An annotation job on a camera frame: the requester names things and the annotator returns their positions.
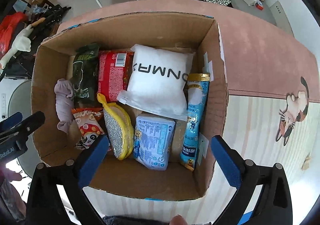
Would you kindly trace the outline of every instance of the white wall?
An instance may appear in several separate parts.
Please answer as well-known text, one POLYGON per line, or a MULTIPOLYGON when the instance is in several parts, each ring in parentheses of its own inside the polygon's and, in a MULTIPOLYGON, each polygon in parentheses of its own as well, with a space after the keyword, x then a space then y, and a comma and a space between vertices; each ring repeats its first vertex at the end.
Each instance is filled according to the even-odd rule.
POLYGON ((294 37, 306 46, 320 65, 320 27, 301 0, 266 0, 270 7, 279 1, 291 25, 294 37))
MULTIPOLYGON (((294 37, 316 57, 320 67, 320 27, 301 0, 266 0, 270 7, 279 1, 291 25, 294 37)), ((301 179, 290 186, 293 224, 300 224, 320 194, 320 125, 311 152, 310 167, 303 171, 301 179)))
POLYGON ((9 100, 10 97, 13 93, 13 91, 17 88, 17 86, 19 86, 22 82, 24 82, 25 80, 13 80, 13 79, 6 79, 4 78, 1 82, 0 82, 0 95, 1 94, 5 94, 5 100, 6 100, 6 113, 8 114, 8 104, 9 104, 9 100))

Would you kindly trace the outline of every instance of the red snack package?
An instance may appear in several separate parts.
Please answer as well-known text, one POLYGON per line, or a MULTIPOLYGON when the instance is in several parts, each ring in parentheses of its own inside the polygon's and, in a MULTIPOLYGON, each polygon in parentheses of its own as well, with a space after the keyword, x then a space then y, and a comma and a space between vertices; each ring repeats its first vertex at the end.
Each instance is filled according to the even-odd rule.
POLYGON ((82 138, 76 144, 76 148, 84 150, 91 146, 98 135, 104 134, 104 131, 98 124, 102 118, 102 108, 77 108, 71 110, 75 117, 82 138))
POLYGON ((98 93, 107 102, 116 102, 121 90, 128 87, 128 71, 134 52, 106 51, 99 55, 98 93))

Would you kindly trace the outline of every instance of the dark green snack package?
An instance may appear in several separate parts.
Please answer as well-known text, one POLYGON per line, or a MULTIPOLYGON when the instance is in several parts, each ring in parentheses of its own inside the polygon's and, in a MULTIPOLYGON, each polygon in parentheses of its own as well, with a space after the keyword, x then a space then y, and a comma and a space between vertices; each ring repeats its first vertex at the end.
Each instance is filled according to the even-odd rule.
POLYGON ((75 90, 75 107, 95 106, 98 89, 99 45, 91 43, 76 51, 73 60, 72 78, 75 90))

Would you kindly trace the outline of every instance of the red wrapper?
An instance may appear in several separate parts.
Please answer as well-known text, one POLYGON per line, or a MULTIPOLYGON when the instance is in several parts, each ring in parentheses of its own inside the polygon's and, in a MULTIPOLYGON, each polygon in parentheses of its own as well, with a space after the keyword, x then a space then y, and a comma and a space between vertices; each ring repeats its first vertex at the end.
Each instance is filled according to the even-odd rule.
POLYGON ((131 51, 105 51, 99 55, 98 93, 107 102, 116 102, 121 90, 128 87, 128 71, 133 56, 131 51))

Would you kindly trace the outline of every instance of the screw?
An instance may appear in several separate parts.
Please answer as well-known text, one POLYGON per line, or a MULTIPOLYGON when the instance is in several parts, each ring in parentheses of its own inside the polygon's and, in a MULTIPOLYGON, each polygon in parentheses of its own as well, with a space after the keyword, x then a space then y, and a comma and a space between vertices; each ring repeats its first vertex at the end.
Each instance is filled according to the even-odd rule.
POLYGON ((252 166, 254 164, 254 162, 252 160, 245 160, 245 164, 248 166, 252 166))
POLYGON ((38 169, 38 170, 41 170, 43 167, 44 167, 44 164, 43 164, 43 163, 40 163, 40 164, 37 165, 37 169, 38 169))
POLYGON ((282 165, 280 163, 276 163, 276 168, 281 170, 282 169, 282 165))
POLYGON ((66 161, 66 165, 67 165, 67 166, 71 166, 71 165, 73 165, 74 163, 75 163, 75 161, 74 161, 73 159, 69 159, 69 160, 66 161))

